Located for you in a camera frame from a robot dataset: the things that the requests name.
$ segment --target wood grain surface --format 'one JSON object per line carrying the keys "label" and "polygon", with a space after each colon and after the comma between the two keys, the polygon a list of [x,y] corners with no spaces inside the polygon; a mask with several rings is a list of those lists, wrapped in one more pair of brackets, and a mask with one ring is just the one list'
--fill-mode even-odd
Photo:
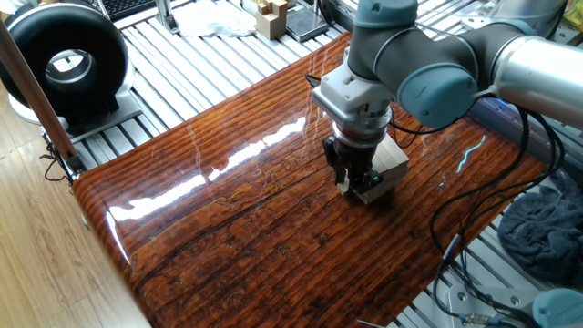
{"label": "wood grain surface", "polygon": [[[368,207],[340,197],[322,150],[331,120],[303,75],[337,67],[349,40],[340,36],[76,182],[89,224],[152,326],[389,323],[433,279],[440,256],[431,215],[492,179],[517,148],[462,119],[405,150],[410,171],[392,193]],[[503,185],[542,169],[528,157]],[[440,217],[443,243],[470,205]]]}

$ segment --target black cable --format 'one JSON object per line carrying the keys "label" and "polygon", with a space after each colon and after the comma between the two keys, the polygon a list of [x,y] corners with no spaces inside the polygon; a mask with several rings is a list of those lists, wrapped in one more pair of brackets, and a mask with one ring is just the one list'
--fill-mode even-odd
{"label": "black cable", "polygon": [[446,200],[434,213],[434,216],[432,217],[430,223],[429,223],[429,232],[431,233],[431,238],[433,239],[433,242],[435,244],[435,247],[437,247],[437,249],[439,250],[440,253],[444,254],[444,250],[441,247],[441,244],[439,243],[439,240],[437,239],[437,236],[435,234],[435,222],[437,221],[437,217],[439,217],[439,214],[445,210],[445,208],[447,208],[450,204],[456,202],[457,200],[460,200],[462,198],[465,198],[467,196],[470,196],[476,192],[479,192],[481,190],[484,190],[488,187],[491,187],[495,184],[497,184],[499,181],[501,181],[502,179],[504,179],[508,174],[510,174],[510,172],[512,172],[519,164],[520,160],[524,157],[524,154],[527,152],[527,145],[528,145],[528,138],[529,138],[529,129],[528,129],[528,116],[527,113],[524,111],[520,112],[520,117],[522,118],[522,124],[523,124],[523,132],[522,135],[520,137],[520,150],[518,151],[517,157],[514,159],[514,161],[508,165],[508,167],[506,167],[504,170],[502,170],[502,172],[500,172],[500,174],[498,174],[495,178],[491,179],[490,181],[488,181],[487,183],[474,188],[472,190],[466,191],[458,196],[455,196],[449,200]]}
{"label": "black cable", "polygon": [[[538,178],[532,179],[532,180],[530,180],[530,181],[525,181],[525,182],[517,183],[517,184],[515,184],[515,185],[513,185],[513,186],[506,187],[506,188],[504,188],[504,189],[502,189],[502,190],[498,190],[498,191],[496,191],[496,192],[493,192],[493,193],[491,193],[490,195],[486,196],[486,198],[484,198],[484,199],[483,199],[483,201],[482,201],[482,202],[481,202],[481,203],[480,203],[480,204],[479,204],[477,207],[475,207],[475,208],[474,208],[474,210],[472,211],[472,214],[471,214],[471,215],[473,215],[473,213],[474,213],[474,212],[476,212],[476,211],[477,211],[477,209],[479,209],[479,207],[480,207],[480,206],[481,206],[481,205],[482,205],[482,204],[483,204],[483,203],[484,203],[484,202],[485,202],[487,199],[489,199],[489,198],[491,198],[491,197],[495,196],[496,194],[498,194],[498,193],[500,193],[500,192],[502,192],[502,191],[511,190],[511,189],[513,189],[513,188],[516,188],[516,187],[519,187],[519,186],[522,186],[522,185],[527,185],[527,184],[533,183],[533,184],[531,184],[530,186],[528,186],[528,187],[526,187],[526,188],[522,189],[522,190],[521,190],[521,191],[519,191],[519,192],[516,192],[516,193],[514,193],[514,194],[513,194],[513,195],[511,195],[511,196],[509,196],[509,197],[505,197],[503,200],[501,200],[501,201],[497,202],[496,204],[492,205],[492,206],[491,206],[491,207],[489,207],[488,209],[486,209],[486,210],[483,210],[482,212],[480,212],[479,214],[477,214],[477,215],[476,215],[474,218],[471,218],[471,217],[470,217],[470,219],[468,219],[468,222],[466,223],[466,225],[464,226],[464,228],[463,228],[462,230],[460,230],[460,232],[458,233],[458,235],[460,235],[460,240],[461,240],[461,241],[460,241],[460,244],[461,244],[461,247],[462,247],[462,251],[464,251],[464,248],[465,248],[465,241],[464,241],[464,233],[465,233],[465,230],[466,230],[466,229],[467,229],[467,227],[468,227],[469,225],[471,225],[471,224],[472,224],[472,223],[473,223],[473,222],[474,222],[474,221],[475,221],[477,218],[479,218],[479,217],[480,217],[480,216],[482,216],[483,214],[485,214],[485,213],[489,212],[490,210],[492,210],[492,209],[496,208],[496,207],[497,207],[497,206],[499,206],[500,204],[502,204],[502,203],[504,203],[504,202],[506,202],[506,201],[508,201],[508,200],[511,200],[511,199],[513,199],[513,198],[514,198],[515,196],[517,196],[518,194],[520,194],[520,193],[522,193],[522,192],[524,192],[524,191],[526,191],[526,190],[528,190],[528,189],[530,189],[530,188],[533,188],[533,187],[534,187],[534,186],[536,186],[536,185],[537,185],[537,184],[538,184],[540,181],[542,181],[543,179],[545,179],[545,178],[547,178],[548,176],[550,176],[550,175],[554,174],[555,172],[557,172],[557,170],[559,170],[559,169],[560,169],[560,167],[562,166],[562,164],[563,164],[563,162],[564,162],[564,159],[565,159],[565,149],[564,149],[564,146],[563,146],[563,144],[562,144],[562,141],[561,141],[561,140],[560,140],[560,138],[558,137],[557,133],[556,133],[556,132],[555,132],[555,131],[554,131],[554,130],[553,130],[553,129],[552,129],[552,128],[551,128],[551,127],[548,125],[548,123],[547,123],[547,122],[546,122],[546,121],[545,121],[545,120],[542,118],[542,116],[540,116],[540,115],[538,115],[538,114],[533,114],[533,117],[534,117],[534,118],[535,118],[535,119],[536,119],[536,120],[537,120],[537,121],[538,121],[538,122],[539,122],[539,123],[540,123],[540,124],[541,124],[541,125],[544,127],[544,129],[545,129],[545,131],[546,131],[546,133],[547,133],[547,135],[548,135],[549,141],[550,141],[550,145],[551,145],[551,160],[550,160],[550,165],[549,165],[549,167],[547,168],[547,171],[546,171],[544,174],[542,174],[541,176],[539,176]],[[558,161],[555,161],[555,159],[556,159],[556,150],[555,150],[555,146],[556,146],[556,145],[559,147],[559,159],[558,159]],[[500,312],[500,310],[509,312],[509,313],[504,313],[504,315],[508,315],[508,316],[510,316],[510,317],[513,317],[513,318],[515,318],[515,319],[517,319],[517,320],[521,321],[522,323],[525,323],[525,324],[526,324],[528,327],[533,327],[533,328],[534,328],[534,327],[536,327],[536,328],[538,328],[538,327],[539,327],[539,326],[538,326],[538,324],[537,324],[537,322],[535,322],[535,321],[534,321],[534,319],[533,319],[531,316],[529,316],[528,314],[524,313],[523,311],[521,311],[521,310],[518,310],[518,309],[515,309],[515,308],[508,307],[508,306],[506,306],[506,305],[504,305],[504,304],[502,304],[502,303],[500,303],[500,302],[496,302],[496,301],[494,301],[493,299],[491,299],[491,298],[488,298],[488,297],[487,297],[485,294],[483,294],[482,292],[480,292],[480,291],[479,291],[479,290],[476,288],[476,286],[474,285],[474,282],[471,280],[471,278],[470,278],[470,276],[469,276],[469,273],[468,273],[468,271],[467,271],[467,263],[466,263],[466,261],[465,261],[465,256],[461,256],[461,257],[460,257],[460,259],[461,259],[461,262],[462,262],[462,269],[463,269],[462,280],[463,280],[463,281],[464,281],[464,283],[465,283],[465,287],[466,287],[466,289],[467,289],[468,291],[472,291],[472,292],[473,292],[473,294],[474,294],[475,296],[477,296],[476,298],[477,298],[478,300],[480,300],[480,301],[484,302],[484,303],[485,303],[485,304],[487,304],[487,305],[490,305],[490,306],[492,306],[492,307],[493,307],[495,310],[497,310],[498,312]]]}
{"label": "black cable", "polygon": [[393,121],[389,122],[389,125],[390,125],[391,127],[393,127],[393,128],[396,128],[396,129],[398,129],[398,130],[400,130],[400,131],[403,131],[403,132],[409,133],[409,134],[414,134],[414,135],[426,135],[426,134],[432,134],[432,133],[435,133],[435,132],[439,132],[439,131],[445,130],[446,128],[449,128],[449,127],[451,127],[451,126],[452,126],[452,124],[450,124],[450,125],[447,125],[447,126],[445,126],[445,127],[442,127],[442,128],[434,128],[434,129],[432,129],[432,130],[427,130],[427,131],[413,131],[413,130],[410,130],[410,129],[408,129],[408,128],[403,128],[403,127],[400,127],[400,126],[398,126],[398,125],[394,124],[394,122],[393,122]]}
{"label": "black cable", "polygon": [[[520,111],[520,115],[521,118],[523,120],[523,134],[521,137],[521,142],[520,142],[520,151],[519,154],[517,156],[517,159],[515,159],[515,162],[513,162],[511,165],[509,165],[505,170],[503,170],[503,172],[501,172],[501,174],[499,174],[496,178],[492,179],[490,182],[488,182],[487,184],[480,186],[477,189],[474,190],[470,190],[462,195],[459,195],[457,197],[454,197],[452,199],[450,199],[447,204],[443,204],[442,207],[440,207],[440,209],[438,209],[438,211],[442,210],[444,207],[446,207],[449,203],[455,201],[455,200],[459,200],[463,197],[469,196],[472,193],[478,192],[483,190],[484,188],[487,188],[488,185],[493,185],[495,182],[494,181],[500,181],[501,178],[505,177],[507,174],[509,174],[510,172],[512,172],[515,168],[516,168],[516,164],[521,160],[522,156],[524,155],[524,152],[526,152],[526,148],[527,148],[527,142],[528,142],[528,135],[529,135],[529,129],[528,129],[528,123],[527,123],[527,112],[523,109],[519,109]],[[488,213],[489,211],[497,208],[499,205],[503,204],[504,202],[508,201],[508,200],[512,200],[515,196],[521,194],[522,192],[525,192],[526,190],[529,190],[531,188],[533,188],[534,186],[536,186],[538,183],[540,183],[543,179],[549,177],[550,175],[554,174],[555,172],[557,172],[557,170],[560,169],[560,167],[562,166],[562,164],[564,163],[565,160],[565,149],[564,146],[560,140],[560,138],[558,137],[557,133],[548,125],[548,123],[543,119],[542,116],[538,115],[538,114],[532,114],[534,119],[536,119],[545,129],[547,135],[548,135],[548,139],[550,141],[550,146],[551,146],[551,159],[550,159],[550,164],[547,167],[546,172],[544,172],[542,175],[540,175],[539,177],[535,178],[535,179],[531,179],[528,181],[524,181],[524,182],[520,182],[517,184],[514,184],[512,186],[509,187],[505,187],[501,190],[496,190],[492,193],[490,193],[489,195],[487,195],[486,197],[484,197],[479,203],[477,203],[474,206],[474,209],[470,212],[470,214],[467,216],[468,219],[466,221],[466,223],[460,228],[458,234],[456,235],[456,237],[460,240],[460,248],[462,249],[462,254],[460,256],[460,260],[462,262],[462,272],[460,272],[459,269],[457,269],[456,267],[452,267],[454,268],[455,272],[461,277],[461,279],[464,282],[465,288],[468,291],[468,293],[470,293],[472,296],[475,296],[478,300],[480,300],[481,302],[484,302],[485,304],[492,306],[497,312],[502,313],[502,311],[505,311],[506,313],[502,313],[504,315],[507,315],[509,317],[512,317],[514,319],[517,319],[523,323],[525,323],[528,327],[533,327],[533,328],[538,328],[538,324],[534,321],[534,319],[529,316],[528,314],[524,313],[521,310],[515,309],[515,308],[511,308],[508,307],[502,303],[496,302],[494,301],[491,297],[488,297],[487,295],[483,294],[482,292],[480,292],[474,282],[471,280],[471,277],[469,275],[469,272],[467,271],[467,260],[466,260],[466,255],[467,252],[465,251],[465,232],[467,230],[467,228],[469,226],[471,226],[477,219],[479,219],[482,215]],[[559,159],[556,159],[556,147],[559,148]],[[525,188],[521,189],[518,192],[513,193],[510,196],[505,196],[502,200],[496,202],[494,205],[488,207],[485,210],[482,210],[481,212],[479,212],[478,214],[476,214],[474,216],[474,214],[482,207],[482,205],[484,205],[486,203],[486,201],[488,201],[489,199],[495,197],[496,195],[501,194],[502,192],[506,192],[508,190],[512,190],[518,187],[522,187],[522,186],[526,186]],[[435,225],[435,218],[437,215],[434,215],[434,217],[432,218],[432,225],[431,225],[431,230],[432,230],[432,237],[434,237],[434,243],[435,246],[440,250],[440,252],[444,253],[443,249],[441,248],[441,245],[439,244],[439,242],[436,239],[435,236],[435,231],[434,231],[434,225]],[[449,254],[446,254],[447,256],[444,257],[444,260],[440,263],[440,267],[437,271],[437,275],[435,278],[435,282],[434,282],[434,300],[435,303],[438,305],[438,307],[440,308],[440,310],[444,311],[445,313],[447,313],[448,315],[452,315],[455,317],[459,317],[459,314],[457,313],[452,313],[451,311],[445,309],[445,307],[437,300],[436,297],[436,290],[437,290],[437,284],[439,283],[439,280],[441,278],[441,275],[443,274],[443,270],[445,269],[445,266],[447,265],[447,257],[449,256]],[[508,323],[505,321],[502,321],[501,324],[507,326],[507,327],[516,327],[513,323]]]}
{"label": "black cable", "polygon": [[[66,164],[63,161],[63,158],[61,158],[61,155],[58,153],[58,150],[56,150],[55,146],[53,146],[53,144],[48,144],[46,146],[46,151],[48,151],[48,155],[42,155],[39,158],[40,159],[52,159],[53,161],[48,165],[48,168],[46,168],[45,171],[45,179],[51,181],[51,182],[58,182],[58,181],[62,181],[64,179],[67,180],[67,182],[69,183],[69,186],[73,186],[73,177],[71,176],[71,174],[69,173],[69,171],[66,169]],[[61,169],[63,169],[63,171],[65,172],[65,176],[61,177],[60,179],[52,179],[48,177],[48,172],[53,168],[53,165],[55,165],[55,163],[58,163],[59,166],[61,167]]]}

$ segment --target gray fabric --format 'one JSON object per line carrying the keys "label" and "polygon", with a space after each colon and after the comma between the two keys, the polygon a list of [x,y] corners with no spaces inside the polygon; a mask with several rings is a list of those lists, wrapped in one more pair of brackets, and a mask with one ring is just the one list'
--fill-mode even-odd
{"label": "gray fabric", "polygon": [[567,174],[557,189],[540,187],[516,200],[498,227],[504,249],[530,275],[561,283],[583,279],[583,195]]}

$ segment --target metal bracket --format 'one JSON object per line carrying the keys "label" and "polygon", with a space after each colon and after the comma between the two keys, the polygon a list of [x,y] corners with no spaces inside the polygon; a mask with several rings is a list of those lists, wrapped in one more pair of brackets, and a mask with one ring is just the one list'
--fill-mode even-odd
{"label": "metal bracket", "polygon": [[172,14],[172,4],[170,0],[156,0],[156,7],[158,8],[158,21],[166,27],[171,34],[179,32],[179,23]]}
{"label": "metal bracket", "polygon": [[[543,291],[517,290],[512,288],[477,287],[486,295],[492,296],[495,301],[517,309],[527,309],[537,296]],[[470,295],[463,285],[453,285],[449,290],[449,309],[454,313],[479,313],[495,317],[498,313],[492,307],[482,303]],[[452,327],[467,328],[461,320],[452,317]]]}

